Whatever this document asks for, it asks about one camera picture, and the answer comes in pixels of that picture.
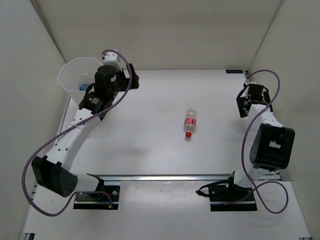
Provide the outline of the clear bottle blue label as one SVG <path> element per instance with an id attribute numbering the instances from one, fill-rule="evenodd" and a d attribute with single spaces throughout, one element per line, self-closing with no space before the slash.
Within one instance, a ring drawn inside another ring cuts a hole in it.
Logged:
<path id="1" fill-rule="evenodd" d="M 86 91 L 88 87 L 89 87 L 89 84 L 87 84 L 87 83 L 82 83 L 82 84 L 80 84 L 80 86 L 79 86 L 79 90 L 80 90 L 80 91 Z"/>

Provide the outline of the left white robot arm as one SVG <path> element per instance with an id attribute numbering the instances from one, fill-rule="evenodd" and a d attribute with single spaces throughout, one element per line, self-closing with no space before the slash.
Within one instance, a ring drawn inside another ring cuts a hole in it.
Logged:
<path id="1" fill-rule="evenodd" d="M 94 82 L 85 91 L 78 110 L 70 124 L 71 131 L 59 137 L 57 143 L 43 156 L 36 156 L 31 167 L 38 185 L 62 196 L 74 192 L 87 192 L 93 200 L 100 200 L 105 194 L 104 181 L 93 174 L 71 173 L 73 161 L 90 135 L 114 106 L 119 92 L 139 87 L 139 76 L 131 63 L 125 76 L 116 50 L 104 51 L 102 65 L 94 75 Z"/>

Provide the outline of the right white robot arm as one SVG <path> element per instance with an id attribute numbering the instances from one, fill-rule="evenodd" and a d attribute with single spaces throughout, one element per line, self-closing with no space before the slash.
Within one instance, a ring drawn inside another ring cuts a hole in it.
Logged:
<path id="1" fill-rule="evenodd" d="M 244 83 L 236 97 L 240 117 L 257 119 L 252 124 L 256 135 L 249 150 L 249 160 L 244 162 L 246 170 L 234 172 L 233 182 L 224 188 L 230 200 L 238 199 L 244 190 L 252 188 L 252 181 L 289 165 L 295 131 L 275 118 L 272 106 L 266 108 L 270 101 L 269 90 L 255 82 Z"/>

